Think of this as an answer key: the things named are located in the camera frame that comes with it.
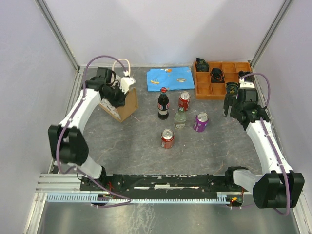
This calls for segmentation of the brown canvas bag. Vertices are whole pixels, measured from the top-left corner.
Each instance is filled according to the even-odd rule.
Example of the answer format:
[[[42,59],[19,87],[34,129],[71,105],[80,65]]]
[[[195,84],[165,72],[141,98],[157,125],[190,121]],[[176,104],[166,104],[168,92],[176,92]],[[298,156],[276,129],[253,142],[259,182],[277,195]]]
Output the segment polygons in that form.
[[[97,69],[96,76],[100,78],[101,85],[114,86],[117,85],[120,87],[120,80],[124,77],[124,73],[122,76],[116,74],[115,65],[123,64],[125,62],[127,68],[125,71],[128,71],[131,74],[131,65],[130,62],[125,58],[120,58],[115,61],[111,68],[99,67]],[[126,118],[133,114],[135,110],[138,109],[138,99],[137,99],[137,90],[131,85],[128,93],[125,98],[125,105],[121,107],[112,106],[108,100],[102,99],[100,101],[100,107],[105,110],[108,114],[110,114],[114,119],[119,122],[123,122]]]

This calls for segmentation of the cola glass bottle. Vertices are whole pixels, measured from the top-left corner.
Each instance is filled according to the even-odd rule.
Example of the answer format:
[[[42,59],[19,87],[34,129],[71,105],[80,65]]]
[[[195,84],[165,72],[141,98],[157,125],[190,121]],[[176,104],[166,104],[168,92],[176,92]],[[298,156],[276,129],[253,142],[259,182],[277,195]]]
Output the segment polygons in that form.
[[[161,87],[160,95],[157,101],[158,117],[161,120],[165,120],[169,116],[169,98],[167,96],[167,89]]]

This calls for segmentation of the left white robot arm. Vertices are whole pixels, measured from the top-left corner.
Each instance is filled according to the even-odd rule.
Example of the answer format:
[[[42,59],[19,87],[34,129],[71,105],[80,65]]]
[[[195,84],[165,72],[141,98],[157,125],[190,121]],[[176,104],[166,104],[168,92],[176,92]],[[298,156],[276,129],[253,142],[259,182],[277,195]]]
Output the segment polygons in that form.
[[[106,170],[90,156],[83,131],[91,113],[103,100],[110,105],[123,106],[133,84],[131,77],[116,75],[108,78],[95,76],[83,83],[79,97],[67,116],[58,125],[48,128],[51,155],[60,173],[76,170],[89,179],[97,190],[107,187]]]

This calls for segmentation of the orange wooden divider tray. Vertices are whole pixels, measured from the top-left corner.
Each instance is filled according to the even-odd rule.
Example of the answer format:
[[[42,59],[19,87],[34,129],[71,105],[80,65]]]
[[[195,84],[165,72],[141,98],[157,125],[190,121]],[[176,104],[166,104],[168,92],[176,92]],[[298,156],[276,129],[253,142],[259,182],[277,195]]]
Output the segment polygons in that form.
[[[195,98],[199,100],[224,100],[226,84],[228,82],[239,82],[238,72],[251,72],[248,62],[223,62],[209,61],[208,72],[199,72],[196,68],[197,62],[193,63],[193,77],[195,83]],[[220,69],[224,74],[223,82],[214,82],[211,71],[214,68]]]

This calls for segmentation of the dark rolled band far-right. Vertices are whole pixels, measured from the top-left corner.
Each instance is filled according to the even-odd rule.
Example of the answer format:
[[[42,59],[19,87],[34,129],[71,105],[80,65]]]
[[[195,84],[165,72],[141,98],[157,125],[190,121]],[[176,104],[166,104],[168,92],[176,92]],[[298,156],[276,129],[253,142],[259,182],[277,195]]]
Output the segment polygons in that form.
[[[239,71],[239,72],[238,72],[238,78],[241,78],[241,77],[243,77],[243,76],[245,76],[245,75],[247,75],[247,74],[250,74],[250,73],[251,73],[251,72],[249,72],[249,71]],[[254,83],[254,80],[255,80],[254,75],[248,76],[248,77],[245,78],[245,81],[246,81],[246,82],[252,82],[252,83]]]

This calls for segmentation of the purple soda can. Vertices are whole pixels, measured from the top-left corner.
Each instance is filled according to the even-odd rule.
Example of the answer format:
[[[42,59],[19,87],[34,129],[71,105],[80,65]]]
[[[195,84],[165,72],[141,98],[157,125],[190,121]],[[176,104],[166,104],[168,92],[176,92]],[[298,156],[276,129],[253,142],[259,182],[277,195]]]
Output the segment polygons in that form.
[[[193,129],[196,132],[203,132],[208,124],[209,117],[206,113],[201,112],[195,117]]]

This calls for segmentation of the dark rolled band far-left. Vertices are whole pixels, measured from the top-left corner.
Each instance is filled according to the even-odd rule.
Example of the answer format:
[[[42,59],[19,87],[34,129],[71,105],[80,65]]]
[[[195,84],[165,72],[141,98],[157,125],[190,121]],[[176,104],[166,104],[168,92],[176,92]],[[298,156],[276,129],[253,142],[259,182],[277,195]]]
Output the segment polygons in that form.
[[[202,58],[196,58],[196,71],[197,72],[208,72],[209,65],[208,63]]]

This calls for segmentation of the red cola can far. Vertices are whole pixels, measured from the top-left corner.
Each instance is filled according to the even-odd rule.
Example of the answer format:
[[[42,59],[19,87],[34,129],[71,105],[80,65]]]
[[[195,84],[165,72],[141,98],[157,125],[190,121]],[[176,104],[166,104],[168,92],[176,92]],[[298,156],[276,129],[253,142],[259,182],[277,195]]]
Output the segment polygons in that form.
[[[179,95],[178,107],[183,108],[184,111],[189,110],[191,95],[189,92],[184,91]]]

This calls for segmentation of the red cola can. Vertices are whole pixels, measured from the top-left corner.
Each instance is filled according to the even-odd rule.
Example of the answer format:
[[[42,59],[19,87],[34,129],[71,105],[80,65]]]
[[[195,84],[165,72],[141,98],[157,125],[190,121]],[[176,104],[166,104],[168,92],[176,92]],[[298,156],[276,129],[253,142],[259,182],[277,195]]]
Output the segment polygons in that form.
[[[179,95],[178,107],[183,108],[184,111],[189,110],[191,95],[189,92],[184,91]]]
[[[161,146],[164,149],[171,149],[174,144],[174,132],[170,129],[164,129],[161,133]]]

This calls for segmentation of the clear green-cap glass bottle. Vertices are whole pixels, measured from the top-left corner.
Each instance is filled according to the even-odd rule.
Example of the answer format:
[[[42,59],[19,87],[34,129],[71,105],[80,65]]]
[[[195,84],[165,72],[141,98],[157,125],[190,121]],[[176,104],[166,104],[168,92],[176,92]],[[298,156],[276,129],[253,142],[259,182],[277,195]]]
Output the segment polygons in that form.
[[[186,120],[187,120],[187,117],[186,117],[184,108],[179,107],[178,111],[175,113],[175,116],[174,116],[174,126],[177,129],[182,129],[185,127]]]

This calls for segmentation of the red cola can near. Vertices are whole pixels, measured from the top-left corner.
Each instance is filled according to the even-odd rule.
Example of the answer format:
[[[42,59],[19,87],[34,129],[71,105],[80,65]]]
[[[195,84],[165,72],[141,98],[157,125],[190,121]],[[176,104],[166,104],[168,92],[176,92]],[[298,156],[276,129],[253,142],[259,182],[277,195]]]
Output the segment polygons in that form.
[[[171,149],[174,144],[174,132],[170,129],[164,129],[161,133],[161,146],[164,149]]]

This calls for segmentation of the left aluminium frame post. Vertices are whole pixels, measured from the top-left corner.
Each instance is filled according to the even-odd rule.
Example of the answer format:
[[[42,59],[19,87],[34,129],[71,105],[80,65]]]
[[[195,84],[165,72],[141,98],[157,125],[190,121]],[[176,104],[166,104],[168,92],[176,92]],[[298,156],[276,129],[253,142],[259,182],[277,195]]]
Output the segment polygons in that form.
[[[61,32],[56,20],[53,17],[47,3],[45,0],[35,0],[38,8],[40,9],[41,13],[43,14],[45,20],[47,21],[50,29],[52,30],[53,34],[55,35],[57,41],[59,42],[61,48],[63,49],[65,55],[69,59],[71,65],[75,70],[79,70],[79,64],[76,61],[73,52],[71,51],[63,33]]]

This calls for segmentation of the aluminium frame post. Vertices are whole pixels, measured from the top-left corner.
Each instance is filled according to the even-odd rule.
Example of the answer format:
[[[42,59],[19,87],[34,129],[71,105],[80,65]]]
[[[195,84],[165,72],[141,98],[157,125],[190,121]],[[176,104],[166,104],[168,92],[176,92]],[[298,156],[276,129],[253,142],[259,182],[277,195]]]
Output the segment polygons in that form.
[[[293,0],[284,0],[282,2],[281,7],[279,8],[276,16],[274,17],[272,23],[270,24],[266,34],[264,35],[260,45],[258,46],[253,58],[250,61],[250,67],[252,69],[255,68],[257,63],[259,62],[261,56],[263,55],[265,49],[267,48],[270,40],[273,38],[275,32],[277,31],[280,23],[288,12]]]
[[[73,52],[71,51],[63,33],[61,32],[56,20],[53,17],[47,3],[45,0],[35,0],[38,8],[40,9],[41,13],[43,14],[45,20],[47,21],[50,29],[52,30],[53,34],[55,35],[57,41],[59,42],[61,48],[63,49],[65,55],[69,59],[71,65],[75,70],[79,70],[79,64],[76,61]]]

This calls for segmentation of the aluminium front rail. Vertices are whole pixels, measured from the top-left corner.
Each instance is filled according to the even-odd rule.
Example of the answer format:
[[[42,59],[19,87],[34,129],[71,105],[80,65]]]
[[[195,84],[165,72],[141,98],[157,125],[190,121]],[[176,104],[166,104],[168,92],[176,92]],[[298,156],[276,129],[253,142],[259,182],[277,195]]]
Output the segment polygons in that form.
[[[37,193],[80,193],[81,181],[75,174],[41,174]]]

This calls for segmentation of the right aluminium frame post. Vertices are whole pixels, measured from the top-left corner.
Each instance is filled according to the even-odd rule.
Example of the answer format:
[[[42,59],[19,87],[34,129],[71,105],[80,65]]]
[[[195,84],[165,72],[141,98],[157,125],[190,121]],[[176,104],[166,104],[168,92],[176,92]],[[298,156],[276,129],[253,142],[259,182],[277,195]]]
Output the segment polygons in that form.
[[[265,49],[267,48],[270,40],[273,38],[275,32],[277,31],[280,23],[288,12],[293,0],[284,0],[282,2],[281,7],[279,8],[276,16],[274,17],[272,23],[270,24],[266,34],[264,35],[260,45],[258,46],[253,58],[250,61],[250,67],[252,69],[255,68],[257,63],[259,62],[261,56],[263,55]]]

